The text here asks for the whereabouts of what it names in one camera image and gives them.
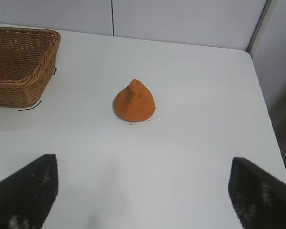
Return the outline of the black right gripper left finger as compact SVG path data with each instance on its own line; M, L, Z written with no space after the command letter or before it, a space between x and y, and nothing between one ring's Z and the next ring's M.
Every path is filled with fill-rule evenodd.
M44 154L0 181L0 229L40 229L58 194L55 154Z

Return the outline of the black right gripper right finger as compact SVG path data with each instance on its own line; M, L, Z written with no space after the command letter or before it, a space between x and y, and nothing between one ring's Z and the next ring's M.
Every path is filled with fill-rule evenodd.
M286 229L286 184L243 157L232 161L228 193L245 229Z

